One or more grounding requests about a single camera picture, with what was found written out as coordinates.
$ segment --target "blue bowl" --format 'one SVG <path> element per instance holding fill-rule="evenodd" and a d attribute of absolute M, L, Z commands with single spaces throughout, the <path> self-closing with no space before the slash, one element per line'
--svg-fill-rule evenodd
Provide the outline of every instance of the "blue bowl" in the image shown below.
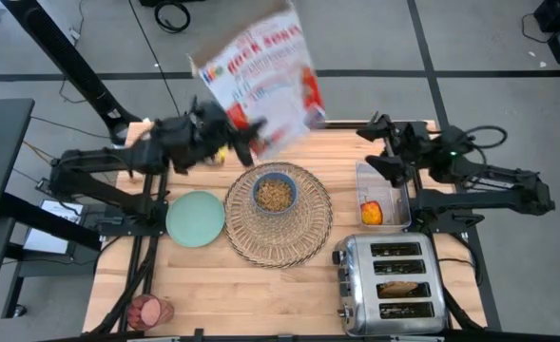
<path fill-rule="evenodd" d="M 259 187 L 261 186 L 261 182 L 265 181 L 265 180 L 280 180 L 280 181 L 284 181 L 286 184 L 288 184 L 288 186 L 290 186 L 290 190 L 291 190 L 290 200 L 292 201 L 292 203 L 290 204 L 290 206 L 286 210 L 282 210 L 280 212 L 270 212 L 268 210 L 264 210 L 261 207 L 259 207 L 259 204 L 257 203 L 257 200 L 256 200 L 257 191 L 259 191 Z M 295 203 L 297 202 L 297 185 L 286 174 L 283 174 L 281 172 L 269 172 L 268 174 L 264 174 L 264 175 L 260 176 L 257 179 L 257 181 L 254 183 L 254 186 L 252 187 L 252 200 L 254 201 L 254 204 L 257 206 L 257 208 L 259 208 L 259 210 L 261 210 L 262 212 L 264 212 L 266 214 L 270 214 L 270 215 L 284 214 L 284 213 L 287 213 L 288 211 L 290 211 L 290 209 L 292 209 L 295 206 Z"/>

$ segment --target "desk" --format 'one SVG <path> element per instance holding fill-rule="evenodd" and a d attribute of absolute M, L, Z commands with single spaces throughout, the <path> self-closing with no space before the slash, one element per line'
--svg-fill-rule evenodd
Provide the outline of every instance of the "desk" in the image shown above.
<path fill-rule="evenodd" d="M 127 140 L 133 141 L 147 123 L 133 123 Z M 434 123 L 429 126 L 435 130 Z M 357 212 L 356 161 L 378 154 L 381 143 L 369 143 L 353 129 L 325 129 L 294 143 L 274 161 L 292 162 L 313 173 L 330 194 L 334 225 L 322 250 L 301 266 L 284 270 L 254 267 L 235 253 L 224 235 L 202 248 L 177 245 L 168 236 L 159 241 L 152 293 L 172 302 L 172 321 L 147 335 L 192 335 L 204 328 L 206 335 L 343 334 L 337 316 L 337 269 L 331 252 L 335 244 L 360 228 Z M 207 190 L 223 200 L 231 184 L 244 171 L 231 155 L 221 168 L 196 166 L 189 176 L 171 174 L 170 201 L 192 190 Z M 421 175 L 426 188 L 452 192 Z M 142 190 L 142 176 L 131 180 L 122 173 L 117 186 L 124 191 Z M 438 257 L 469 260 L 469 253 L 448 235 L 434 236 Z M 97 326 L 126 285 L 133 239 L 124 237 L 102 255 L 98 263 L 84 331 Z M 472 320 L 486 325 L 472 268 L 443 262 L 442 278 Z"/>

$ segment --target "white paper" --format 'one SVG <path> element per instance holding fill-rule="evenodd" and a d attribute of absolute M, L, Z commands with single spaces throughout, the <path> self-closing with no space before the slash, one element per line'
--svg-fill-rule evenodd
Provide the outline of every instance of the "white paper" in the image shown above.
<path fill-rule="evenodd" d="M 82 204 L 65 203 L 65 206 L 73 208 L 79 214 L 83 214 Z M 79 223 L 79 220 L 81 219 L 80 215 L 75 215 L 72 210 L 68 210 L 60 205 L 59 202 L 54 200 L 44 200 L 41 204 L 41 209 L 52 213 L 57 217 L 67 219 L 73 223 Z M 65 254 L 68 249 L 68 241 L 54 237 L 51 234 L 41 232 L 38 229 L 30 228 L 29 234 L 26 237 L 24 248 L 37 252 Z"/>

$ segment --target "cereal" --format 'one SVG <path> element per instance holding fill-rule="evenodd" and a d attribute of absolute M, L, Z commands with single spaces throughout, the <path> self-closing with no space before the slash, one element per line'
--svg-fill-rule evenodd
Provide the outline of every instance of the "cereal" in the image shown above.
<path fill-rule="evenodd" d="M 269 212 L 281 212 L 292 204 L 292 189 L 283 180 L 263 180 L 257 190 L 256 201 Z"/>

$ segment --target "toaster slot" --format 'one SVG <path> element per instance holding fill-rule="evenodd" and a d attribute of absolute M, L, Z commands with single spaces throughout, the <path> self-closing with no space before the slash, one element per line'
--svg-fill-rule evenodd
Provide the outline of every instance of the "toaster slot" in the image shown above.
<path fill-rule="evenodd" d="M 421 246 L 417 242 L 371 243 L 373 257 L 420 256 Z"/>
<path fill-rule="evenodd" d="M 427 298 L 430 294 L 430 284 L 427 282 L 390 281 L 377 285 L 377 295 L 385 298 Z"/>
<path fill-rule="evenodd" d="M 431 302 L 379 304 L 381 319 L 434 317 Z"/>
<path fill-rule="evenodd" d="M 425 273 L 423 260 L 375 261 L 375 275 L 421 275 Z"/>

